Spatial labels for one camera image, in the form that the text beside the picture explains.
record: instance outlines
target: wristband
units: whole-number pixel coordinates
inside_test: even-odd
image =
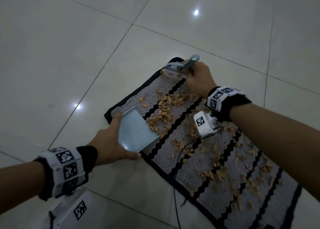
[[[93,146],[80,146],[74,149],[52,148],[41,152],[34,161],[44,167],[44,187],[39,198],[47,201],[60,197],[88,182],[98,152]]]
[[[230,110],[233,106],[240,106],[252,103],[246,94],[235,88],[227,86],[216,86],[208,94],[207,107],[218,121],[229,121]]]

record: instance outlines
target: grout line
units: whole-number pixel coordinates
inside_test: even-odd
[[[119,205],[122,205],[123,207],[126,207],[126,208],[128,208],[128,209],[130,209],[130,210],[136,211],[136,212],[138,212],[138,213],[140,213],[140,214],[142,214],[142,215],[145,215],[145,216],[147,216],[147,217],[149,217],[149,218],[152,218],[152,219],[154,219],[154,220],[156,220],[156,221],[159,221],[159,222],[161,222],[161,223],[163,223],[163,224],[166,224],[167,226],[170,226],[170,227],[172,227],[172,228],[178,229],[177,227],[172,226],[172,225],[170,225],[169,223],[166,223],[166,222],[164,222],[164,221],[161,221],[161,220],[159,220],[159,219],[157,219],[157,218],[154,218],[154,217],[152,217],[152,216],[150,216],[150,215],[147,215],[147,214],[145,214],[145,213],[143,213],[143,212],[140,212],[140,211],[138,211],[138,210],[136,210],[136,209],[133,209],[133,208],[127,206],[127,205],[124,205],[124,204],[122,204],[122,203],[120,203],[120,202],[118,202],[118,201],[115,201],[115,200],[113,200],[113,199],[110,199],[110,198],[108,198],[108,197],[106,197],[106,196],[104,196],[104,195],[101,195],[101,194],[99,194],[99,193],[97,193],[97,192],[95,192],[95,191],[92,191],[91,189],[88,189],[88,188],[85,188],[85,189],[89,190],[91,193],[94,193],[94,194],[99,195],[99,196],[101,196],[101,197],[103,197],[103,198],[106,198],[106,199],[108,199],[108,200],[110,200],[110,201],[112,201],[112,202],[114,202],[114,203],[117,203],[117,204],[119,204]]]
[[[120,43],[122,42],[122,40],[124,39],[124,37],[127,35],[127,33],[129,32],[130,28],[132,27],[133,24],[131,24],[131,26],[129,27],[129,29],[126,31],[126,33],[124,34],[124,36],[122,37],[122,39],[120,40],[119,44],[115,47],[114,51],[112,52],[112,54],[110,55],[110,57],[107,59],[106,63],[103,65],[102,69],[99,71],[98,75],[95,77],[94,81],[91,83],[91,85],[89,86],[89,88],[87,89],[87,91],[85,92],[85,94],[82,96],[80,102],[78,104],[80,104],[82,102],[82,100],[84,99],[84,97],[86,96],[87,92],[89,91],[89,89],[91,88],[91,86],[94,84],[94,82],[96,81],[96,79],[98,78],[98,76],[100,75],[100,73],[102,72],[102,70],[104,69],[104,67],[106,66],[106,64],[108,63],[108,61],[110,60],[110,58],[113,56],[113,53],[118,49],[118,46],[120,45]],[[66,120],[65,124],[62,126],[61,130],[58,132],[58,134],[56,135],[56,137],[54,138],[54,140],[51,142],[50,146],[48,149],[50,149],[50,147],[52,146],[52,144],[54,143],[54,141],[57,139],[57,137],[59,136],[59,134],[61,133],[61,131],[63,130],[63,128],[66,126],[66,124],[68,123],[69,119],[71,118],[71,116],[73,115],[73,113],[75,112],[76,108],[73,110],[73,112],[70,114],[69,118]]]
[[[264,99],[263,99],[263,107],[266,105],[266,95],[267,95],[267,82],[268,82],[268,71],[269,71],[269,62],[270,62],[270,51],[271,51],[271,40],[272,40],[272,30],[273,30],[273,16],[274,16],[275,8],[273,5],[272,8],[272,17],[271,17],[271,30],[270,30],[270,40],[269,40],[269,53],[268,53],[268,64],[266,66],[266,86],[264,89]]]
[[[14,156],[12,156],[12,155],[9,155],[9,154],[7,154],[7,153],[5,153],[5,152],[1,151],[1,150],[0,150],[0,153],[4,154],[4,155],[6,155],[6,156],[12,157],[12,158],[14,158],[15,160],[18,160],[18,161],[20,161],[20,162],[25,163],[25,161],[23,161],[23,160],[21,160],[21,159],[19,159],[19,158],[16,158],[16,157],[14,157]]]
[[[100,13],[109,15],[109,16],[111,16],[111,17],[115,17],[115,18],[117,18],[117,19],[120,19],[120,20],[122,20],[122,21],[125,21],[125,22],[127,22],[127,23],[132,24],[132,22],[130,22],[130,21],[127,21],[127,20],[124,20],[124,19],[122,19],[122,18],[116,17],[116,16],[114,16],[114,15],[112,15],[112,14],[110,14],[110,13],[103,12],[103,11],[101,11],[101,10],[99,10],[99,9],[96,9],[96,8],[91,7],[91,6],[85,5],[85,4],[81,3],[81,2],[78,2],[78,1],[75,1],[75,0],[70,0],[70,1],[76,2],[76,3],[81,4],[81,5],[83,5],[83,6],[87,7],[87,8],[96,10],[96,11],[98,11],[98,12],[100,12]]]
[[[190,45],[190,44],[184,43],[184,42],[182,42],[182,41],[176,40],[176,39],[174,39],[174,38],[168,37],[168,36],[166,36],[166,35],[164,35],[164,34],[162,34],[162,33],[158,33],[158,32],[156,32],[156,31],[153,31],[153,30],[151,30],[151,29],[147,29],[147,28],[142,27],[142,26],[137,25],[137,24],[134,24],[134,25],[135,25],[135,26],[138,26],[138,27],[141,27],[141,28],[143,28],[143,29],[149,30],[149,31],[151,31],[151,32],[153,32],[153,33],[160,34],[160,35],[162,35],[162,36],[164,36],[164,37],[167,37],[167,38],[169,38],[169,39],[172,39],[172,40],[174,40],[174,41],[178,41],[178,42],[180,42],[180,43],[182,43],[182,44],[188,45],[188,46],[193,47],[193,48],[195,48],[195,49],[201,50],[201,51],[206,52],[206,53],[208,53],[208,54],[211,54],[211,55],[213,55],[213,56],[219,57],[219,58],[224,59],[224,60],[226,60],[226,61],[230,61],[230,60],[228,60],[228,59],[226,59],[226,58],[224,58],[224,57],[218,56],[218,55],[213,54],[213,53],[210,53],[210,52],[208,52],[208,51],[206,51],[206,50],[200,49],[200,48],[198,48],[198,47],[195,47],[195,46],[192,46],[192,45]],[[234,63],[234,64],[237,64],[237,65],[240,65],[240,66],[243,66],[243,67],[245,67],[245,68],[248,68],[248,69],[250,69],[250,70],[252,70],[252,71],[258,72],[258,73],[260,73],[260,74],[263,74],[263,75],[266,74],[266,73],[260,72],[260,71],[258,71],[258,70],[252,69],[252,68],[250,68],[250,67],[247,67],[247,66],[245,66],[245,65],[239,64],[239,63],[234,62],[234,61],[230,61],[230,62],[232,62],[232,63]]]
[[[146,7],[146,5],[148,4],[149,1],[150,1],[150,0],[147,0],[147,1],[146,1],[146,4],[143,6],[143,8],[142,8],[141,11],[139,12],[138,16],[136,17],[136,19],[133,21],[133,23],[136,22],[136,20],[137,20],[137,18],[139,17],[140,13],[142,13],[143,9]]]
[[[317,93],[317,92],[315,92],[315,91],[310,91],[310,90],[308,90],[308,89],[306,89],[306,88],[304,88],[304,87],[301,87],[301,86],[292,84],[292,83],[290,83],[290,82],[281,80],[281,79],[279,79],[279,78],[277,78],[277,77],[270,76],[270,75],[268,75],[268,76],[269,76],[269,77],[272,77],[272,78],[274,78],[274,79],[277,79],[277,80],[279,80],[279,81],[283,81],[283,82],[285,82],[285,83],[287,83],[287,84],[290,84],[290,85],[292,85],[292,86],[295,86],[295,87],[297,87],[297,88],[301,88],[301,89],[303,89],[303,90],[306,90],[306,91],[308,91],[308,92],[310,92],[310,93],[314,93],[314,94],[320,95],[320,93]]]

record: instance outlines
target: person's left arm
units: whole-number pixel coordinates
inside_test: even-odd
[[[122,113],[117,113],[107,129],[99,130],[88,144],[98,151],[95,166],[122,159],[137,160],[140,153],[128,151],[118,143]],[[38,161],[0,169],[0,215],[40,194],[45,185],[45,170]]]

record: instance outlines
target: light blue dustpan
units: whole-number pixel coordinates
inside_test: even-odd
[[[126,150],[140,152],[157,138],[135,107],[122,114],[118,142]]]

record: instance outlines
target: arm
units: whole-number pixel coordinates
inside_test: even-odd
[[[128,151],[118,143],[122,114],[117,113],[109,128],[99,130],[88,144],[98,151],[95,166],[122,159],[137,160],[140,153]],[[40,162],[32,161],[0,169],[0,215],[40,194],[45,184],[45,170]]]
[[[191,90],[207,97],[216,87],[202,62],[187,73]],[[320,201],[320,131],[254,104],[234,106],[231,120],[273,162]]]

